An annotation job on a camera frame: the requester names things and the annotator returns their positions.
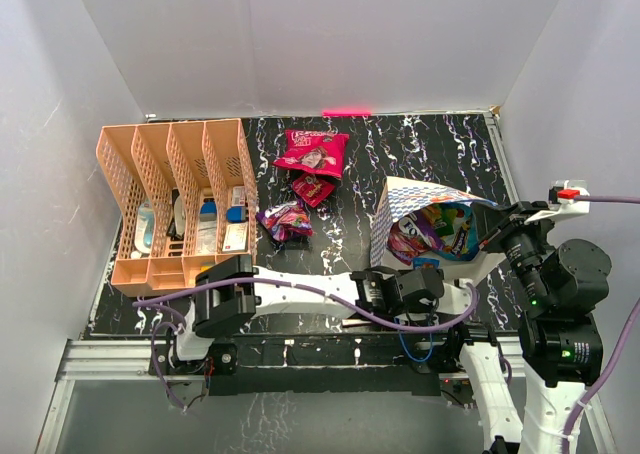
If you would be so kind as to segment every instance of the chip bag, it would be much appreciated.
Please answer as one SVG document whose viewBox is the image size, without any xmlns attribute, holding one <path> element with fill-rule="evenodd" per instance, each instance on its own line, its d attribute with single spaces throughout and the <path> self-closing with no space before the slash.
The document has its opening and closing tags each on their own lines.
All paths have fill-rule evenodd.
<svg viewBox="0 0 640 454">
<path fill-rule="evenodd" d="M 311 207 L 316 207 L 324 201 L 335 187 L 329 181 L 307 173 L 293 181 L 293 191 Z"/>
<path fill-rule="evenodd" d="M 301 236 L 312 236 L 311 220 L 300 199 L 258 212 L 256 219 L 274 240 L 284 242 Z"/>
<path fill-rule="evenodd" d="M 309 174 L 342 178 L 348 134 L 287 130 L 287 151 L 273 164 Z"/>
<path fill-rule="evenodd" d="M 478 253 L 473 212 L 467 204 L 430 204 L 391 226 L 387 247 L 403 263 L 432 251 L 443 259 L 470 261 Z"/>
</svg>

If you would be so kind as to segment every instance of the cable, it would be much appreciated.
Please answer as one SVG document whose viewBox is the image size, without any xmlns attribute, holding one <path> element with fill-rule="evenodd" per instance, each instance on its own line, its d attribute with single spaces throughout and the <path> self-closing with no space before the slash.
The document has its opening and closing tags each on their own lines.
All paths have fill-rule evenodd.
<svg viewBox="0 0 640 454">
<path fill-rule="evenodd" d="M 464 404 L 462 402 L 460 402 L 460 399 L 458 399 L 456 396 L 454 396 L 453 394 L 451 394 L 449 391 L 445 391 L 443 389 L 440 389 L 440 392 L 443 394 L 446 394 L 447 396 L 449 396 L 451 399 L 453 399 L 454 401 L 456 401 L 458 403 L 458 405 L 460 407 L 464 407 Z"/>
<path fill-rule="evenodd" d="M 507 368 L 507 386 L 508 386 L 509 384 L 511 384 L 511 379 L 513 379 L 513 369 L 511 368 L 511 363 L 507 361 L 507 359 L 502 355 L 500 355 L 500 363 Z"/>
<path fill-rule="evenodd" d="M 194 397 L 193 399 L 191 399 L 191 402 L 189 402 L 189 404 L 187 404 L 187 409 L 191 409 L 191 406 L 193 405 L 194 402 L 196 402 L 198 399 L 203 399 L 204 397 L 206 397 L 206 394 L 200 394 L 200 395 Z"/>
<path fill-rule="evenodd" d="M 409 310 L 408 309 L 404 310 L 404 315 L 406 316 L 407 321 L 409 321 L 409 325 L 411 325 L 411 324 L 415 324 L 416 326 L 420 325 L 417 321 L 414 321 L 413 319 L 411 319 L 411 315 L 409 315 Z"/>
<path fill-rule="evenodd" d="M 614 204 L 640 204 L 640 197 L 624 196 L 575 196 L 574 201 L 610 202 Z"/>
<path fill-rule="evenodd" d="M 436 297 L 435 301 L 433 301 L 433 305 L 431 306 L 431 312 L 429 312 L 429 318 L 427 322 L 435 323 L 436 320 L 436 311 L 440 307 L 440 299 Z"/>
<path fill-rule="evenodd" d="M 213 365 L 213 359 L 211 357 L 207 357 L 204 362 L 204 387 L 208 391 L 211 376 L 213 376 L 213 373 L 215 372 L 215 366 Z"/>
<path fill-rule="evenodd" d="M 394 319 L 394 320 L 395 320 L 396 324 L 398 324 L 400 322 L 400 321 L 398 321 L 398 319 Z M 417 357 L 413 357 L 413 354 L 411 354 L 411 352 L 409 352 L 409 348 L 407 347 L 407 343 L 405 342 L 401 331 L 398 331 L 398 337 L 400 337 L 400 344 L 402 344 L 402 349 L 404 350 L 404 353 L 413 362 L 417 362 L 418 364 L 420 364 L 422 362 L 427 362 L 429 359 L 431 359 L 431 355 L 433 354 L 433 333 L 431 333 L 431 332 L 429 333 L 429 342 L 431 343 L 429 345 L 429 352 L 427 352 L 427 355 L 425 357 L 423 357 L 422 359 L 418 359 Z"/>
<path fill-rule="evenodd" d="M 219 287 L 231 286 L 235 284 L 271 284 L 274 286 L 291 287 L 291 288 L 300 289 L 303 291 L 312 292 L 314 294 L 317 294 L 323 297 L 328 297 L 332 301 L 335 301 L 338 304 L 343 305 L 344 307 L 360 314 L 360 316 L 364 317 L 365 319 L 375 322 L 376 324 L 379 324 L 381 326 L 387 327 L 389 329 L 395 329 L 398 331 L 415 332 L 418 334 L 429 334 L 430 332 L 446 331 L 450 327 L 453 327 L 456 324 L 459 324 L 460 322 L 470 317 L 471 314 L 473 314 L 473 311 L 475 311 L 479 301 L 478 291 L 476 290 L 473 284 L 467 283 L 467 287 L 471 291 L 471 302 L 469 303 L 469 307 L 467 307 L 467 309 L 462 314 L 451 319 L 450 321 L 443 322 L 442 324 L 438 324 L 437 326 L 428 326 L 428 327 L 403 326 L 400 324 L 394 324 L 393 322 L 389 322 L 385 319 L 375 316 L 371 314 L 369 311 L 366 311 L 361 307 L 358 307 L 355 304 L 350 303 L 349 301 L 345 301 L 344 299 L 341 299 L 335 294 L 327 294 L 322 289 L 318 289 L 316 287 L 307 286 L 304 284 L 292 285 L 288 281 L 278 280 L 278 279 L 239 277 L 236 279 L 224 279 L 222 281 L 209 282 L 207 284 L 202 284 L 200 286 L 192 287 L 190 289 L 185 289 L 183 291 L 175 292 L 173 294 L 167 294 L 166 296 L 156 297 L 150 300 L 136 301 L 133 303 L 133 307 L 146 307 L 152 304 L 157 304 L 159 302 L 172 301 L 174 299 L 179 299 L 181 297 L 190 296 L 192 294 L 197 294 L 199 292 L 206 291 L 209 289 L 216 289 Z"/>
<path fill-rule="evenodd" d="M 177 357 L 175 353 L 175 346 L 176 346 L 176 343 L 174 342 L 172 347 L 174 348 L 174 356 Z M 179 376 L 193 376 L 194 374 L 202 373 L 204 369 L 204 361 L 202 361 L 202 363 L 197 367 L 195 367 L 192 371 L 183 371 L 180 369 L 181 366 L 178 366 L 178 368 L 176 368 L 175 366 L 172 365 L 171 367 L 173 367 L 175 373 Z"/>
<path fill-rule="evenodd" d="M 627 340 L 631 335 L 631 329 L 633 329 L 633 324 L 636 322 L 638 314 L 640 314 L 640 299 L 636 301 L 636 305 L 633 306 L 633 310 L 631 311 L 631 314 L 629 314 L 627 322 L 625 322 L 624 324 L 624 328 L 620 333 L 620 337 L 618 338 L 616 347 L 613 349 L 613 353 L 611 354 L 611 359 L 609 359 L 609 362 L 607 363 L 607 367 L 604 368 L 604 371 L 602 371 L 602 374 L 600 375 L 598 380 L 593 383 L 591 388 L 582 395 L 582 397 L 580 398 L 580 404 L 586 405 L 591 400 L 591 398 L 596 395 L 602 385 L 607 382 L 607 379 L 609 379 L 609 376 L 613 372 L 613 369 L 616 367 L 616 364 L 618 364 L 618 361 L 620 360 L 622 349 L 624 349 L 624 345 L 627 343 Z M 584 409 L 580 404 L 576 403 L 576 405 L 573 406 L 573 409 L 569 413 L 569 417 L 567 417 L 567 422 L 565 423 L 564 429 L 562 431 L 565 436 L 568 436 L 573 432 L 573 427 L 578 420 L 578 417 L 582 413 L 582 410 Z M 564 454 L 569 453 L 568 439 L 562 439 L 562 452 Z"/>
<path fill-rule="evenodd" d="M 169 386 L 169 383 L 164 378 L 164 375 L 160 370 L 160 362 L 158 362 L 158 353 L 156 352 L 156 335 L 158 334 L 158 330 L 162 326 L 166 326 L 167 328 L 172 329 L 173 332 L 176 332 L 178 330 L 178 328 L 172 323 L 170 323 L 169 321 L 160 322 L 156 325 L 156 327 L 153 328 L 153 332 L 151 333 L 151 362 L 153 362 L 153 368 L 156 370 L 158 379 L 160 379 L 160 383 L 164 387 L 164 390 L 167 393 L 167 396 L 169 397 L 171 402 L 173 402 L 173 404 L 175 404 L 184 412 L 187 410 L 187 406 L 185 406 L 184 403 L 180 399 L 178 399 L 178 397 L 173 393 L 173 391 L 171 390 L 171 387 Z"/>
</svg>

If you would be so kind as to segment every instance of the white wall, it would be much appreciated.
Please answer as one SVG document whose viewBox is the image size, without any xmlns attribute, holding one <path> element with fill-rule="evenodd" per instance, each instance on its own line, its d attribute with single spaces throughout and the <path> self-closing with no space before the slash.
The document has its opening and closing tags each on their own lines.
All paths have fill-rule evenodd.
<svg viewBox="0 0 640 454">
<path fill-rule="evenodd" d="M 83 0 L 145 113 L 501 104 L 558 0 Z"/>
<path fill-rule="evenodd" d="M 640 0 L 561 0 L 503 107 L 502 131 L 519 194 L 544 199 L 555 179 L 592 194 L 640 196 Z M 596 320 L 611 353 L 640 290 L 640 208 L 593 205 L 556 239 L 583 237 L 612 258 Z M 640 325 L 602 401 L 621 453 L 638 452 Z"/>
<path fill-rule="evenodd" d="M 118 210 L 95 158 L 141 112 L 80 0 L 0 0 L 0 451 L 33 452 Z"/>
</svg>

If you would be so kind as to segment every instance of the colorful snack package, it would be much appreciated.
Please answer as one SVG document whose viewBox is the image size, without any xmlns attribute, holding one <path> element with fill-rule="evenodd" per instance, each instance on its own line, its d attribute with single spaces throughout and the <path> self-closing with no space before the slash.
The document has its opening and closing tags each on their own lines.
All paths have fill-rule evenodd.
<svg viewBox="0 0 640 454">
<path fill-rule="evenodd" d="M 391 226 L 387 247 L 407 265 L 427 251 L 452 261 L 470 261 L 478 253 L 471 207 L 448 202 L 412 212 Z"/>
<path fill-rule="evenodd" d="M 287 130 L 287 151 L 273 164 L 309 174 L 342 178 L 348 134 Z"/>
<path fill-rule="evenodd" d="M 307 173 L 302 174 L 302 176 L 293 181 L 293 191 L 311 207 L 316 207 L 324 201 L 335 187 L 329 181 Z"/>
<path fill-rule="evenodd" d="M 274 240 L 284 242 L 300 236 L 312 236 L 311 220 L 300 199 L 258 212 L 256 219 Z"/>
</svg>

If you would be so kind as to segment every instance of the orange plastic organizer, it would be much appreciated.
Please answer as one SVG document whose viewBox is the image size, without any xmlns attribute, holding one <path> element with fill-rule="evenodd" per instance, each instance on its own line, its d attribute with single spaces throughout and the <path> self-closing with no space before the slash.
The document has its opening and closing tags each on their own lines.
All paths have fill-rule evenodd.
<svg viewBox="0 0 640 454">
<path fill-rule="evenodd" d="M 158 296 L 195 285 L 203 269 L 228 259 L 222 244 L 232 188 L 247 193 L 247 253 L 256 256 L 257 189 L 240 119 L 108 126 L 96 150 L 98 161 L 122 211 L 120 246 L 111 283 L 127 296 Z M 169 255 L 167 229 L 178 188 L 186 216 L 180 256 Z M 216 252 L 196 252 L 198 217 L 205 198 L 218 210 Z M 154 212 L 151 254 L 131 259 L 138 206 L 148 198 Z"/>
</svg>

